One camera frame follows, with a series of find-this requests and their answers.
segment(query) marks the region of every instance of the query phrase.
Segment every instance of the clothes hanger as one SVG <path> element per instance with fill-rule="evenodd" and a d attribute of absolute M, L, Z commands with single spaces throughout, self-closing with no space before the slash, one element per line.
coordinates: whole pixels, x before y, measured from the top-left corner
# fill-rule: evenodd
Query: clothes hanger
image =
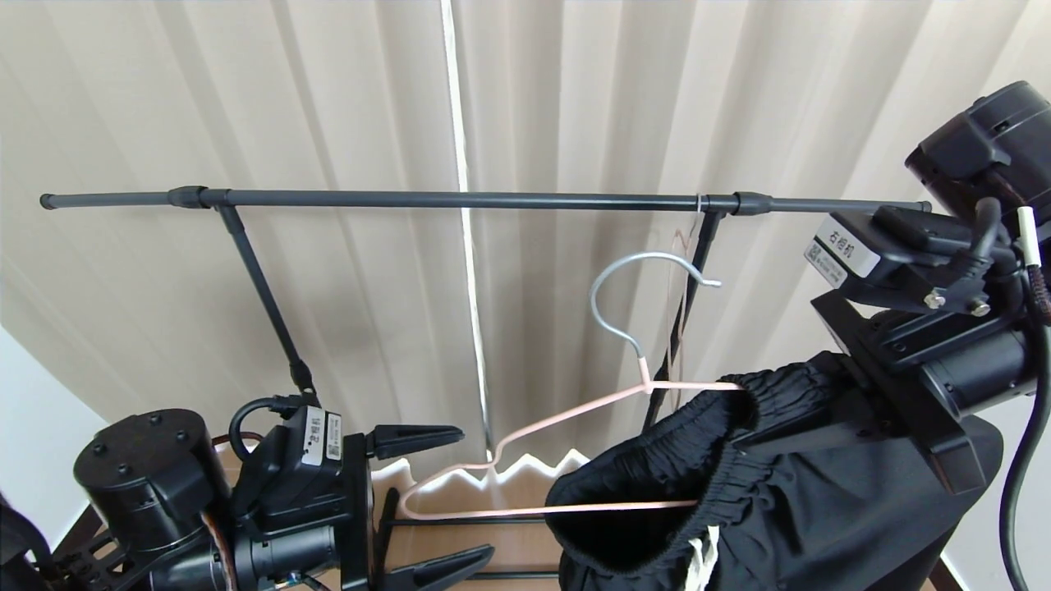
<path fill-rule="evenodd" d="M 412 509 L 409 509 L 407 504 L 409 498 L 411 498 L 413 495 L 419 492 L 420 489 L 433 483 L 434 481 L 440 478 L 441 476 L 445 476 L 446 474 L 449 474 L 456 470 L 488 470 L 489 468 L 496 466 L 496 464 L 500 461 L 501 454 L 503 453 L 503 448 L 507 447 L 507 445 L 510 444 L 511 442 L 520 440 L 526 435 L 535 433 L 541 429 L 545 429 L 552 425 L 561 423 L 574 416 L 578 416 L 585 412 L 591 412 L 592 410 L 595 410 L 597 408 L 601 408 L 603 406 L 613 404 L 617 401 L 624 400 L 628 396 L 633 396 L 635 394 L 643 392 L 653 393 L 654 388 L 666 388 L 666 389 L 683 388 L 691 390 L 740 390 L 741 389 L 741 387 L 738 386 L 737 384 L 730 384 L 727 382 L 652 381 L 650 379 L 650 366 L 646 363 L 646 358 L 642 352 L 642 346 L 639 345 L 639 342 L 636 341 L 635 338 L 628 334 L 627 332 L 611 325 L 609 322 L 605 321 L 604 318 L 602 318 L 602 314 L 599 313 L 598 301 L 597 301 L 598 288 L 601 287 L 602 284 L 605 282 L 605 280 L 609 279 L 609 277 L 613 274 L 613 272 L 619 269 L 620 267 L 628 263 L 633 263 L 635 261 L 641 261 L 644 259 L 663 259 L 666 261 L 672 261 L 673 263 L 676 263 L 685 268 L 686 271 L 688 271 L 689 274 L 693 276 L 694 279 L 696 279 L 700 285 L 708 287 L 719 287 L 722 285 L 722 282 L 704 279 L 701 276 L 701 271 L 697 270 L 697 267 L 689 264 L 689 262 L 683 259 L 682 257 L 679 257 L 678 254 L 673 254 L 671 252 L 661 252 L 661 251 L 636 252 L 634 254 L 628 254 L 627 257 L 623 257 L 621 259 L 618 259 L 617 261 L 614 261 L 609 267 L 606 267 L 601 273 L 599 273 L 597 278 L 595 278 L 595 283 L 592 284 L 590 293 L 592 315 L 595 317 L 595 321 L 598 322 L 599 326 L 616 334 L 617 337 L 620 337 L 624 341 L 627 341 L 627 343 L 632 346 L 632 348 L 635 349 L 635 354 L 638 358 L 639 374 L 641 375 L 641 382 L 639 382 L 635 386 L 620 390 L 619 392 L 614 392 L 612 394 L 582 404 L 575 408 L 571 408 L 569 410 L 559 412 L 558 414 L 549 416 L 543 421 L 533 423 L 532 425 L 522 427 L 521 429 L 514 431 L 510 435 L 500 440 L 498 444 L 496 444 L 496 451 L 493 453 L 493 460 L 486 464 L 454 464 L 452 466 L 449 466 L 448 468 L 444 468 L 435 472 L 433 475 L 427 478 L 424 478 L 423 481 L 416 483 L 411 488 L 409 488 L 409 490 L 407 490 L 401 495 L 401 498 L 398 501 L 398 509 L 406 516 L 413 519 L 436 521 L 436 519 L 452 519 L 459 517 L 497 517 L 504 515 L 537 515 L 542 513 L 575 513 L 583 511 L 628 511 L 635 509 L 666 509 L 668 507 L 689 507 L 693 505 L 697 505 L 696 501 L 660 501 L 660 502 L 639 502 L 639 503 L 605 503 L 605 504 L 592 504 L 592 505 L 561 505 L 554 507 L 524 507 L 517 509 L 490 509 L 483 511 L 457 511 L 454 513 L 418 513 L 416 511 L 413 511 Z"/>

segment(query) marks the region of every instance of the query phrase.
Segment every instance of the silver metal hook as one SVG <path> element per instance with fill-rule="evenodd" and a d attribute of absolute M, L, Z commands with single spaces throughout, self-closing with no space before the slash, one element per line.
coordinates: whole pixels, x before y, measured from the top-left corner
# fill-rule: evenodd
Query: silver metal hook
<path fill-rule="evenodd" d="M 613 271 L 619 269 L 620 267 L 623 267 L 627 263 L 634 263 L 635 261 L 642 261 L 644 259 L 664 259 L 665 261 L 672 261 L 673 263 L 676 263 L 680 267 L 686 269 L 686 271 L 694 279 L 697 280 L 697 283 L 707 287 L 722 286 L 721 281 L 704 279 L 704 277 L 701 276 L 701 271 L 697 270 L 697 267 L 689 264 L 689 261 L 683 259 L 682 257 L 679 257 L 678 254 L 673 254 L 671 252 L 663 252 L 660 250 L 636 252 L 634 254 L 628 254 L 627 257 L 617 259 L 616 261 L 611 263 L 609 267 L 603 269 L 602 272 L 598 273 L 598 277 L 595 278 L 595 283 L 592 284 L 592 289 L 590 293 L 592 315 L 595 317 L 595 322 L 597 322 L 599 326 L 609 330 L 610 332 L 613 332 L 617 337 L 620 337 L 624 341 L 627 341 L 627 343 L 635 349 L 635 354 L 639 359 L 642 359 L 644 356 L 642 354 L 642 346 L 639 345 L 639 342 L 636 341 L 634 337 L 617 328 L 616 326 L 613 326 L 612 324 L 606 322 L 605 319 L 602 318 L 602 314 L 599 313 L 598 311 L 597 295 L 598 295 L 598 288 L 602 286 L 602 284 L 605 282 L 606 279 L 610 278 L 611 274 L 613 274 Z"/>

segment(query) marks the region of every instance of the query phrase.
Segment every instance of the curtain gap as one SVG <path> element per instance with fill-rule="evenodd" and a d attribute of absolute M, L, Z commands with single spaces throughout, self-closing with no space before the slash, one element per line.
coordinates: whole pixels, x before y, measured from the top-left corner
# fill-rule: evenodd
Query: curtain gap
<path fill-rule="evenodd" d="M 457 190 L 467 192 L 467 136 L 463 131 L 463 103 L 460 100 L 459 62 L 456 53 L 456 26 L 453 22 L 452 0 L 440 0 L 441 33 L 446 42 L 446 75 L 449 80 L 449 102 L 452 107 L 453 145 L 456 150 Z M 489 388 L 486 383 L 486 352 L 481 343 L 481 321 L 478 313 L 478 283 L 474 257 L 474 232 L 471 209 L 460 209 L 463 232 L 463 263 L 467 268 L 467 298 L 471 309 L 471 338 L 474 343 L 475 370 L 478 374 L 478 407 L 481 411 L 481 430 L 486 440 L 486 461 L 493 460 L 493 430 L 489 415 Z"/>

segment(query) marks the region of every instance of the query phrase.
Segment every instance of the white label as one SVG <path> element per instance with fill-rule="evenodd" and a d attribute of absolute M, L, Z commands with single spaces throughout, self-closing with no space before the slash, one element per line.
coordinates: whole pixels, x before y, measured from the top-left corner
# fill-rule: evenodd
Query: white label
<path fill-rule="evenodd" d="M 836 257 L 829 254 L 817 239 L 810 241 L 803 256 L 832 287 L 838 289 L 847 280 L 847 270 L 836 262 Z"/>
<path fill-rule="evenodd" d="M 343 460 L 343 417 L 329 412 L 329 426 L 325 431 L 325 457 Z"/>
<path fill-rule="evenodd" d="M 868 277 L 875 265 L 880 264 L 880 256 L 865 246 L 862 241 L 858 240 L 858 237 L 850 233 L 848 229 L 843 227 L 843 224 L 837 222 L 831 216 L 825 218 L 815 238 L 827 246 L 828 250 L 858 277 Z"/>
<path fill-rule="evenodd" d="M 325 411 L 316 406 L 307 407 L 307 432 L 303 437 L 303 463 L 321 466 L 325 453 Z"/>

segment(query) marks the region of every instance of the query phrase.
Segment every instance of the bolt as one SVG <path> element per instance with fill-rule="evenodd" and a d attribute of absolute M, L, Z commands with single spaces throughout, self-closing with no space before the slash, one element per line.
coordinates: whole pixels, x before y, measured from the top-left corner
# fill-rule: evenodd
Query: bolt
<path fill-rule="evenodd" d="M 971 302 L 971 305 L 968 306 L 967 309 L 970 310 L 972 317 L 982 318 L 989 313 L 989 311 L 992 310 L 992 307 L 985 302 L 975 300 L 974 302 Z"/>
<path fill-rule="evenodd" d="M 937 291 L 931 291 L 924 299 L 923 303 L 927 304 L 927 307 L 936 310 L 945 305 L 945 298 L 937 294 Z"/>

